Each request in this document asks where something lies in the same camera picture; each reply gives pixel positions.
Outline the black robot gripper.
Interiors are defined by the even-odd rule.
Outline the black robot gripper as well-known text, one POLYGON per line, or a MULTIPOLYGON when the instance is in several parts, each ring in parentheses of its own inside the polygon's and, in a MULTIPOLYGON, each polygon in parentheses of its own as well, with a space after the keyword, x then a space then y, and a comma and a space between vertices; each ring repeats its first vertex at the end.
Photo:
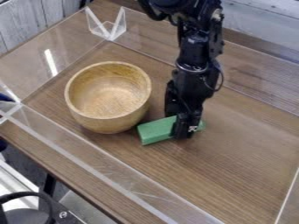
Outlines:
POLYGON ((222 69, 215 59, 201 66, 179 60, 175 65, 165 93, 165 115, 177 116, 173 137, 186 139, 201 129, 203 103, 219 91, 217 84, 222 69))

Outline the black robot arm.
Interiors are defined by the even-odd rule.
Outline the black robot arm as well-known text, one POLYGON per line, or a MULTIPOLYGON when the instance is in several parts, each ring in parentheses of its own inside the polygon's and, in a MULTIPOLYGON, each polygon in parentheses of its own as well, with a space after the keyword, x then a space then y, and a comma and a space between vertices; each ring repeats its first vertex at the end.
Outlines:
POLYGON ((203 104, 221 91, 225 74, 219 55, 225 40, 221 0, 137 0, 154 21, 177 27, 179 56, 165 93, 165 114, 175 118, 171 137, 193 137, 201 126, 203 104))

